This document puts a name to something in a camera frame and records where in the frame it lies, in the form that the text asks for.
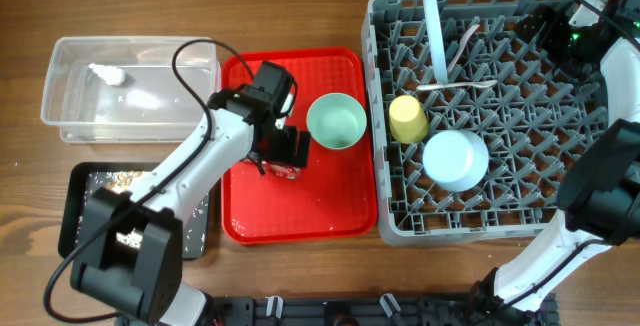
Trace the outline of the green bowl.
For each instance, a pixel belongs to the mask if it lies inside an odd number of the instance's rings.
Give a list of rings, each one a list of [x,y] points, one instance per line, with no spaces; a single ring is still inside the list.
[[[364,107],[354,97],[328,93],[311,104],[306,125],[318,144],[331,150],[343,150],[362,138],[367,118]]]

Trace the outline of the red snack wrapper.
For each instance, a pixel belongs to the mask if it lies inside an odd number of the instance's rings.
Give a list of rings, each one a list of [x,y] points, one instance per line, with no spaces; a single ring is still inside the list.
[[[301,169],[289,165],[270,164],[270,170],[278,177],[295,180],[301,174]]]

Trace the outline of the yellow plastic cup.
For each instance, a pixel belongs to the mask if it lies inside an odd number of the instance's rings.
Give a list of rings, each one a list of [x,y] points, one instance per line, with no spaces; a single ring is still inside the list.
[[[389,121],[391,134],[398,142],[421,142],[428,134],[427,115],[420,101],[413,96],[398,96],[391,102]]]

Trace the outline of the white plastic spoon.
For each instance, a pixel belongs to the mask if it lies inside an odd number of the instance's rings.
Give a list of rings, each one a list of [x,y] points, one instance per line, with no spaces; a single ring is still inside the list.
[[[478,89],[485,89],[493,87],[497,84],[496,80],[489,81],[480,81],[480,82],[454,82],[454,83],[436,83],[436,84],[425,84],[419,85],[416,87],[416,91],[427,92],[427,91],[435,91],[447,88],[460,88],[460,87],[471,87]]]

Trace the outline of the white plastic fork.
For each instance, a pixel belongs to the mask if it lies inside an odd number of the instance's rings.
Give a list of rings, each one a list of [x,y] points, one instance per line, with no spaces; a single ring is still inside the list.
[[[447,74],[450,74],[453,71],[453,69],[455,68],[456,64],[458,63],[460,57],[462,56],[467,43],[469,42],[469,40],[471,39],[471,37],[473,36],[473,34],[477,31],[477,29],[479,27],[480,27],[479,24],[474,24],[474,25],[470,26],[465,31],[465,33],[462,35],[462,37],[461,37],[461,39],[459,41],[458,50],[457,50],[456,54],[454,55],[454,57],[452,58],[452,60],[449,63],[449,65],[447,66]]]

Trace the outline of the white tissue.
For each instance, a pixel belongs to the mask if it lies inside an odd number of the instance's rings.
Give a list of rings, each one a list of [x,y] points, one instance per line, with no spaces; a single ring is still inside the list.
[[[121,86],[126,79],[124,70],[116,66],[91,63],[89,69],[109,86]]]

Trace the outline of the light blue bowl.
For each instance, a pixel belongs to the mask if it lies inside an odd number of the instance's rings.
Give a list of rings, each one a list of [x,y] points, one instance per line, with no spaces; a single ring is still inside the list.
[[[425,144],[422,163],[427,176],[440,188],[463,192],[485,176],[489,151],[483,139],[473,132],[446,130]]]

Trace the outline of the light blue plate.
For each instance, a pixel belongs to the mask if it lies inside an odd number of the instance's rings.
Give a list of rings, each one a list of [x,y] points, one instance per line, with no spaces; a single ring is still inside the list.
[[[423,0],[423,9],[434,76],[438,83],[446,84],[448,72],[437,0]]]

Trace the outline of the rice and food scraps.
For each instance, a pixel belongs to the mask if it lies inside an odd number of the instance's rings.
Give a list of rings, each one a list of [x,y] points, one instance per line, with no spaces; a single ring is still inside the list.
[[[131,184],[149,175],[149,171],[92,171],[88,174],[78,227],[81,227],[84,208],[88,205],[88,198],[99,188],[105,187],[115,193],[127,191]],[[184,231],[183,258],[193,260],[201,257],[205,251],[207,223],[209,215],[210,195],[207,194],[192,210]],[[129,248],[138,249],[142,241],[142,233],[133,230],[128,234],[117,234],[117,241]]]

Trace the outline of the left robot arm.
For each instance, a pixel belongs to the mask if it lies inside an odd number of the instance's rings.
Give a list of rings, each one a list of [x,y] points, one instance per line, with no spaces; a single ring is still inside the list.
[[[182,280],[184,228],[202,198],[249,155],[285,148],[295,97],[226,89],[203,108],[187,139],[125,190],[87,200],[79,243],[68,255],[71,286],[144,325],[214,325],[213,298]]]

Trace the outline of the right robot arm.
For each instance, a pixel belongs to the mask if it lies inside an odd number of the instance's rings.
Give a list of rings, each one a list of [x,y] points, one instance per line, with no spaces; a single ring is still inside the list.
[[[600,61],[609,126],[564,176],[550,223],[474,284],[467,318],[523,325],[583,263],[639,235],[639,185],[627,177],[639,160],[639,17],[617,10],[604,20],[617,30]]]

